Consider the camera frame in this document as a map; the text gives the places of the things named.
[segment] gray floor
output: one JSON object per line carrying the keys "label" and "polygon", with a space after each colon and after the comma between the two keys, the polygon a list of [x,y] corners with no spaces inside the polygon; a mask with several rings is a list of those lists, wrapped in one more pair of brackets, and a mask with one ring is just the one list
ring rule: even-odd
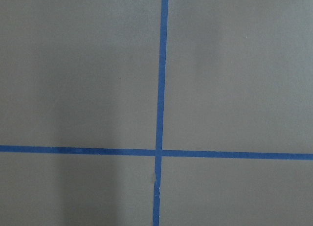
{"label": "gray floor", "polygon": [[[313,153],[313,0],[169,0],[163,149]],[[154,149],[161,0],[0,0],[0,145]],[[154,157],[0,153],[0,225],[150,226]],[[163,158],[160,226],[310,226],[311,161]]]}

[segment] blue tape strip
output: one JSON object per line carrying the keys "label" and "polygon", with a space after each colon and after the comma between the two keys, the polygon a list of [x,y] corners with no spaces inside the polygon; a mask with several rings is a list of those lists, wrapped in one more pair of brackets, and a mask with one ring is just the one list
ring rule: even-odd
{"label": "blue tape strip", "polygon": [[313,154],[163,150],[164,157],[313,160]]}
{"label": "blue tape strip", "polygon": [[156,181],[155,181],[155,186],[154,186],[154,201],[153,201],[153,225],[154,226],[159,225],[159,217],[160,217],[160,186],[161,186],[161,169],[162,169],[167,14],[168,14],[168,0],[162,0],[159,71],[158,71],[158,88],[157,88],[158,90],[157,91],[157,116],[156,116],[156,157],[155,157]]}
{"label": "blue tape strip", "polygon": [[149,149],[102,149],[102,148],[38,147],[38,146],[9,146],[9,145],[0,145],[0,152],[127,155],[127,156],[154,156],[156,153],[155,150]]}

